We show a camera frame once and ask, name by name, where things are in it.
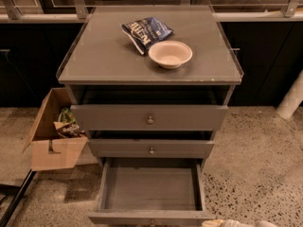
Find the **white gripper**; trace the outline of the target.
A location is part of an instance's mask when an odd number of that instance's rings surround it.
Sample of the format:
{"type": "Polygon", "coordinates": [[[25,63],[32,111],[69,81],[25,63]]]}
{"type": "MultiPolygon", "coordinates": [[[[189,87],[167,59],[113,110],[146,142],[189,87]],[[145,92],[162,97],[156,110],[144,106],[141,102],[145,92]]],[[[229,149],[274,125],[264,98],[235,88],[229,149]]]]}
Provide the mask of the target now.
{"type": "Polygon", "coordinates": [[[206,220],[202,223],[202,227],[254,227],[245,223],[241,223],[237,220],[228,219],[223,221],[222,219],[206,220]]]}

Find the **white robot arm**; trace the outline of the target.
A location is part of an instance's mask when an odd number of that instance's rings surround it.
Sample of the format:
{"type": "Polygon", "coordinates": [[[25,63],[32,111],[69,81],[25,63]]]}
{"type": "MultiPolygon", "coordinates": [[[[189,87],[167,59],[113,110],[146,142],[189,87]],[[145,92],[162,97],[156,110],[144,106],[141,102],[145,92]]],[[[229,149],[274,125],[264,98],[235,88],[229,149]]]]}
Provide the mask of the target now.
{"type": "Polygon", "coordinates": [[[228,219],[213,219],[213,220],[206,220],[202,223],[201,227],[277,227],[271,222],[268,221],[258,221],[255,225],[249,225],[237,220],[228,219]]]}

